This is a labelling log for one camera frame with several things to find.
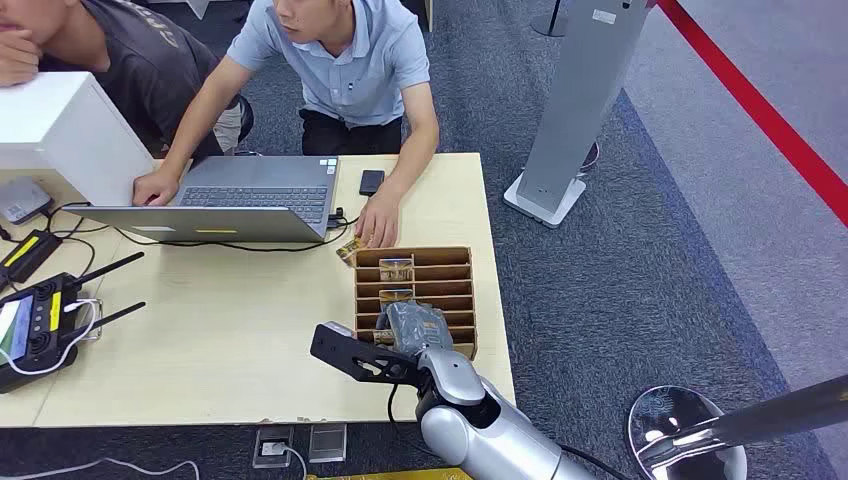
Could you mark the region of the person's left hand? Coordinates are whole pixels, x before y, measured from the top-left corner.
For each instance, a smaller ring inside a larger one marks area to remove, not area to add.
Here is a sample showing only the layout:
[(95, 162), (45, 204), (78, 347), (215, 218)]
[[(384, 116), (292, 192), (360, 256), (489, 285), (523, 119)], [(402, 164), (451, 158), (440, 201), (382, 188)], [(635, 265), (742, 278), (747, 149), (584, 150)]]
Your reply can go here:
[(389, 248), (396, 244), (401, 199), (394, 192), (378, 191), (365, 203), (355, 228), (355, 236), (364, 247)]

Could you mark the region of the person's hand at chin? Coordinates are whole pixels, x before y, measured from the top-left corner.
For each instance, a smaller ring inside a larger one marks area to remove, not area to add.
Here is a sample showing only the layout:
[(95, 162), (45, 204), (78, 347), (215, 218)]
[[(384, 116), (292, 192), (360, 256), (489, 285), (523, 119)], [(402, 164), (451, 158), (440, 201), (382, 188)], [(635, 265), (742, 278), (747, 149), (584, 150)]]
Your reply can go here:
[(29, 30), (1, 32), (1, 86), (27, 83), (39, 72), (42, 52)]

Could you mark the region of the person's right hand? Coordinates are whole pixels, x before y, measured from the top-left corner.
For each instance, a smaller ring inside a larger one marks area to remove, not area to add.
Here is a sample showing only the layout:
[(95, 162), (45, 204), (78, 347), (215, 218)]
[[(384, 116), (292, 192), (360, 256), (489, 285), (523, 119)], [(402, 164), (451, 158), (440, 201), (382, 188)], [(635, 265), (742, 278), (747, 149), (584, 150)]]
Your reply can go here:
[(177, 194), (181, 173), (159, 169), (133, 182), (133, 206), (164, 206)]

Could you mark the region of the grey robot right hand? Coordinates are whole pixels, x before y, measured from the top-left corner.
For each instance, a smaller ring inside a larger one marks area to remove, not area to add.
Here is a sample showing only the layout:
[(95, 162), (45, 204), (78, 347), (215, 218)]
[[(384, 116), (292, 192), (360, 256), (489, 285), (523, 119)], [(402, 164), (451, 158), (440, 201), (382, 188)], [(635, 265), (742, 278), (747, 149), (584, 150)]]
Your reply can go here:
[(430, 304), (414, 300), (384, 304), (377, 329), (390, 331), (390, 349), (405, 355), (416, 356), (426, 348), (453, 349), (444, 312)]

